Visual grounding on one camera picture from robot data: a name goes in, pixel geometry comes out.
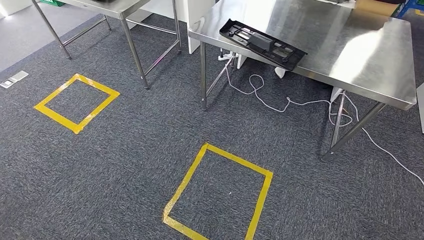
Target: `black plastic part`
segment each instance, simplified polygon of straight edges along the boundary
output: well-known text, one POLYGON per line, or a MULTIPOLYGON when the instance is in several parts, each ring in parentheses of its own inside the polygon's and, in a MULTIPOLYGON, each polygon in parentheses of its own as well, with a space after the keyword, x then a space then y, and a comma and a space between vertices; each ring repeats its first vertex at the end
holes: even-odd
POLYGON ((307 54, 286 42, 231 19, 219 30, 219 34, 289 71, 293 71, 307 54))

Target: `yellow tape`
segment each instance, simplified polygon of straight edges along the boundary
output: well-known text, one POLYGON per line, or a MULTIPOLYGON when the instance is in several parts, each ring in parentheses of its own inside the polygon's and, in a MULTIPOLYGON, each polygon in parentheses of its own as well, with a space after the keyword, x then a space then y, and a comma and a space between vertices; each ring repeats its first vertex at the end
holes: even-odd
POLYGON ((167 224, 168 226, 170 226, 171 228, 177 230, 178 232, 186 235, 187 237, 193 239, 193 240, 207 240, 206 237, 202 236, 201 234, 197 233, 196 231, 188 228, 187 226, 185 226, 184 224, 174 220, 173 218, 169 217, 168 215, 170 214, 172 208, 174 207, 175 203, 178 201, 178 199, 180 198, 181 194, 183 193, 184 189, 187 187, 187 184, 189 184, 190 179, 193 176, 193 173, 195 172, 196 168, 199 166, 203 156, 206 153, 206 150, 210 150, 218 155, 221 155, 227 159, 230 159, 240 165, 243 165, 245 167, 248 167, 258 173, 261 173, 263 175, 265 175, 265 180, 263 181, 263 186, 262 189, 260 190, 259 193, 259 197, 257 198, 257 202, 256 202, 256 208, 254 210, 253 213, 253 217, 250 221, 249 227, 247 229, 247 233, 246 233, 246 237, 244 238, 245 240, 252 240, 254 235, 255 235, 255 231, 256 228, 258 226, 258 222, 259 222, 259 218, 261 216, 261 212, 262 212, 262 208, 264 207, 264 203, 265 203, 265 198, 267 197, 268 194, 268 189, 270 188, 271 185, 271 180, 273 178, 273 173, 260 167, 257 166, 251 162, 248 162, 236 155, 233 155, 229 152, 226 152, 222 149, 219 149, 215 146, 212 146, 208 143, 205 143, 199 153, 197 154, 196 158, 194 159, 194 162, 191 164, 190 168, 188 169, 187 173, 185 174, 184 178, 182 179, 181 184, 178 186, 178 188, 175 191, 175 194, 172 196, 171 200, 166 204, 164 210, 163 210, 163 222, 165 224, 167 224))
POLYGON ((187 187, 187 184, 189 184, 190 179, 193 176, 193 173, 195 172, 196 168, 198 167, 200 161, 203 158, 203 155, 205 155, 206 149, 208 148, 208 144, 205 143, 199 153, 197 154, 193 164, 190 166, 190 168, 188 169, 187 173, 185 174, 184 178, 182 179, 181 184, 178 186, 178 188, 176 189, 175 194, 173 195, 173 197, 171 198, 171 200, 169 200, 169 202, 166 204, 165 209, 163 210, 163 217, 167 217, 168 214, 170 214, 171 209, 174 207, 175 203, 177 202, 177 200, 180 198, 181 194, 183 193, 184 189, 187 187))
POLYGON ((120 95, 119 92, 102 85, 96 81, 93 81, 89 78, 86 78, 83 75, 75 74, 71 79, 69 79, 67 82, 65 82, 62 86, 60 86, 58 89, 56 89, 54 92, 52 92, 49 96, 47 96, 45 99, 43 99, 40 103, 34 106, 35 109, 40 111, 41 113, 47 115, 51 119, 55 120, 56 122, 60 123, 61 125, 65 126, 66 128, 72 130, 75 134, 78 134, 83 128, 97 115, 99 114, 104 108, 106 108, 107 105, 109 105, 115 98, 117 98, 120 95), (46 107, 46 104, 51 101, 53 98, 55 98, 60 92, 62 92, 64 89, 66 89, 69 85, 71 85, 75 80, 80 80, 81 82, 88 84, 92 86, 93 88, 96 88, 102 92, 105 92, 109 94, 109 97, 106 98, 99 106, 97 106, 88 116, 86 116, 80 123, 76 124, 75 122, 67 119, 66 117, 60 115, 59 113, 51 110, 50 108, 46 107))
POLYGON ((424 16, 424 13, 422 13, 420 10, 415 9, 415 14, 416 15, 420 15, 420 16, 424 16))

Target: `cable on floor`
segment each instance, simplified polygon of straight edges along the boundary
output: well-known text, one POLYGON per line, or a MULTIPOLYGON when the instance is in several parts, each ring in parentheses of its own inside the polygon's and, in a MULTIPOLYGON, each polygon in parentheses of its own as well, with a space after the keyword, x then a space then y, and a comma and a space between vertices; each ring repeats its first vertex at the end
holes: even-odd
MULTIPOLYGON (((227 75, 227 78, 228 78, 228 84, 233 88, 233 89, 235 89, 235 90, 237 90, 238 92, 240 92, 240 93, 242 93, 242 94, 244 94, 244 95, 251 95, 251 94, 255 94, 255 96, 256 96, 256 98, 257 99, 259 99, 265 106, 267 106, 268 108, 270 108, 270 109, 272 109, 272 110, 274 110, 274 111, 277 111, 277 112, 279 112, 279 113, 284 113, 285 111, 286 111, 286 109, 287 109, 287 107, 290 105, 290 103, 292 103, 292 104, 295 104, 295 105, 299 105, 299 106, 304 106, 304 105, 307 105, 307 104, 313 104, 313 103, 320 103, 320 102, 324 102, 324 103, 327 103, 328 104, 328 119, 330 120, 330 123, 332 124, 332 125, 335 125, 334 124, 334 122, 332 121, 332 119, 331 119, 331 115, 337 115, 337 113, 331 113, 331 108, 332 108, 332 103, 333 102, 330 102, 330 101, 327 101, 327 100, 316 100, 316 101, 308 101, 308 102, 305 102, 305 103, 297 103, 297 102, 294 102, 294 101, 292 101, 292 100, 290 100, 290 98, 289 97, 286 97, 286 99, 288 100, 288 103, 287 103, 287 105, 285 105, 285 107, 284 107, 284 109, 283 110, 279 110, 279 109, 276 109, 276 108, 274 108, 274 107, 272 107, 272 106, 270 106, 270 105, 268 105, 268 104, 266 104, 265 103, 265 101, 264 100, 262 100, 259 96, 258 96, 258 90, 259 89, 261 89, 261 88, 263 88, 264 87, 264 85, 265 85, 265 82, 264 82, 264 78, 262 78, 262 76, 260 76, 260 75, 257 75, 257 74, 252 74, 252 75, 250 75, 250 77, 249 77, 249 83, 250 83, 250 86, 253 88, 253 91, 251 91, 251 92, 244 92, 244 91, 242 91, 242 90, 240 90, 240 89, 238 89, 237 87, 235 87, 235 86, 233 86, 232 84, 231 84, 231 81, 230 81, 230 74, 228 73, 228 69, 227 68, 225 68, 225 71, 226 71, 226 75, 227 75), (260 87, 258 87, 258 88, 256 88, 255 87, 255 85, 253 85, 253 83, 252 83, 252 77, 258 77, 258 78, 260 78, 260 80, 262 81, 262 85, 260 86, 260 87)), ((339 93, 339 95, 344 95, 346 98, 347 98, 347 100, 350 102, 350 104, 352 104, 352 106, 355 108, 355 114, 356 114, 356 121, 357 122, 359 122, 359 116, 358 116, 358 108, 356 107, 356 105, 352 102, 352 100, 346 95, 346 93, 344 93, 344 92, 342 92, 342 93, 339 93)), ((349 125, 349 124, 351 124, 352 123, 352 118, 350 117, 350 116, 348 116, 348 115, 346 115, 346 114, 341 114, 343 117, 347 117, 348 119, 349 119, 349 122, 348 123, 345 123, 345 124, 343 124, 343 125, 340 125, 340 127, 344 127, 344 126, 347 126, 347 125, 349 125)), ((421 177, 419 177, 417 174, 415 174, 414 172, 412 172, 411 170, 409 170, 407 167, 405 167, 400 161, 398 161, 398 159, 392 154, 392 153, 390 153, 389 151, 387 151, 386 149, 384 149, 384 148, 382 148, 381 146, 379 146, 372 138, 371 138, 371 136, 370 136, 370 134, 365 130, 365 128, 363 128, 362 127, 362 130, 365 132, 365 134, 368 136, 368 138, 371 140, 371 142, 377 147, 377 148, 379 148, 380 150, 382 150, 382 151, 384 151, 385 153, 387 153, 387 154, 389 154, 390 155, 390 157, 392 157, 400 166, 402 166, 402 168, 404 168, 406 171, 408 171, 410 174, 412 174, 413 176, 415 176, 415 177, 417 177, 420 181, 421 181, 421 183, 422 183, 422 185, 424 186, 424 181, 423 181, 423 179, 421 178, 421 177)))

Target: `table top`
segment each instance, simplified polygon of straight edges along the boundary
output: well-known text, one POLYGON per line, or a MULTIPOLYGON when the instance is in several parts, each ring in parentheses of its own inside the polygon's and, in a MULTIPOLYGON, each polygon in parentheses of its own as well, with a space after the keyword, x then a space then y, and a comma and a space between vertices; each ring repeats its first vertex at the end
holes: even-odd
POLYGON ((150 0, 60 0, 63 3, 87 9, 99 14, 126 19, 150 0))
POLYGON ((314 0, 220 0, 189 28, 191 38, 274 66, 220 35, 228 19, 307 52, 297 74, 403 110, 417 103, 407 21, 314 0))

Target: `carpet floor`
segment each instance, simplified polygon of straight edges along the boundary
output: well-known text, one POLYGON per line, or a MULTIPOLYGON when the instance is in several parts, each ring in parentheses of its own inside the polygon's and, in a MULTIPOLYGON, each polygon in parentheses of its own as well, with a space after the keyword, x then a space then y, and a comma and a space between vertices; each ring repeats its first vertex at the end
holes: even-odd
MULTIPOLYGON (((412 24, 419 86, 423 19, 405 19, 412 24)), ((158 15, 145 22, 174 26, 158 15)), ((182 54, 172 50, 147 76, 151 89, 144 90, 120 23, 111 24, 112 31, 102 23, 70 44, 72 60, 52 42, 0 73, 0 79, 29 73, 0 89, 0 239, 187 239, 163 223, 163 212, 204 143, 273 172, 254 239, 423 238, 424 186, 363 132, 321 160, 333 131, 325 103, 278 113, 222 80, 202 111, 199 51, 187 53, 184 24, 182 54), (74 74, 120 93, 79 134, 34 109, 74 74)), ((145 68, 174 41, 140 26, 131 32, 145 68)), ((216 60, 218 48, 208 45, 206 51, 212 78, 224 62, 216 60)), ((286 97, 308 102, 331 95, 325 84, 290 72, 279 79, 273 67, 250 59, 231 79, 248 91, 251 74, 263 76, 259 95, 276 108, 286 105, 286 97)), ((360 116, 375 104, 348 95, 360 116)), ((76 81, 47 107, 79 123, 106 97, 76 81)), ((366 129, 424 177, 418 106, 387 107, 366 129)), ((210 239, 243 239, 263 182, 263 175, 207 151, 170 216, 210 239)))

